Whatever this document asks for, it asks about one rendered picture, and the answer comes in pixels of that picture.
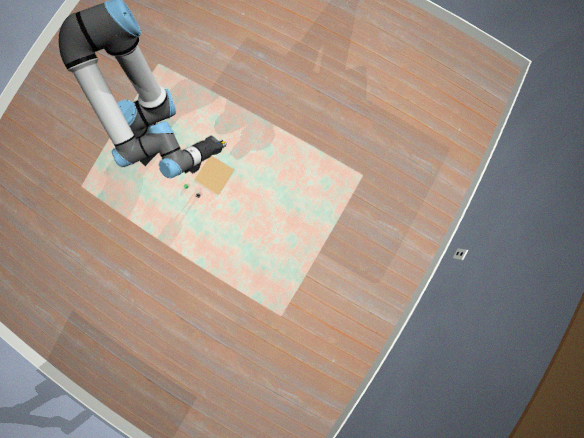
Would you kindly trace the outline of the tan flat mat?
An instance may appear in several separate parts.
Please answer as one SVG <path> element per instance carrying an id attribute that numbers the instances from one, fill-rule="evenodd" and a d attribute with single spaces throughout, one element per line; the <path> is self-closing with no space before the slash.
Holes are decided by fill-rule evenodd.
<path id="1" fill-rule="evenodd" d="M 196 176 L 195 180 L 216 194 L 220 194 L 234 169 L 211 156 Z"/>

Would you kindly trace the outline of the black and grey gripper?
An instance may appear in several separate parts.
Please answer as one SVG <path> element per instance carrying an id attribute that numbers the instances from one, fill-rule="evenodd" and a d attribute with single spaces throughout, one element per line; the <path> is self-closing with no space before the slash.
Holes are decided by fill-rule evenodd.
<path id="1" fill-rule="evenodd" d="M 222 144 L 221 142 L 223 142 L 223 140 L 218 141 L 211 135 L 207 137 L 205 140 L 202 140 L 198 143 L 195 143 L 185 148 L 184 150 L 189 151 L 193 156 L 194 166 L 189 170 L 185 171 L 184 173 L 186 174 L 187 172 L 190 171 L 192 174 L 194 174 L 196 171 L 200 169 L 201 163 L 204 160 L 210 158 L 212 155 L 220 153 L 222 149 L 225 148 L 227 145 L 227 143 Z"/>

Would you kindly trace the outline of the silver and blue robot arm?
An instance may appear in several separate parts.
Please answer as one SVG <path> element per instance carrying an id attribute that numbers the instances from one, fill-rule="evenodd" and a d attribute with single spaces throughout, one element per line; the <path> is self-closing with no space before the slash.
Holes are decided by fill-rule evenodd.
<path id="1" fill-rule="evenodd" d="M 125 2 L 105 1 L 75 13 L 61 25 L 60 55 L 114 144 L 115 162 L 126 167 L 160 153 L 159 170 L 166 178 L 192 168 L 193 156 L 180 149 L 169 123 L 158 123 L 174 116 L 176 108 L 169 89 L 158 85 L 138 46 L 141 30 Z M 134 103 L 117 104 L 97 65 L 95 52 L 102 49 L 115 56 L 139 94 Z"/>

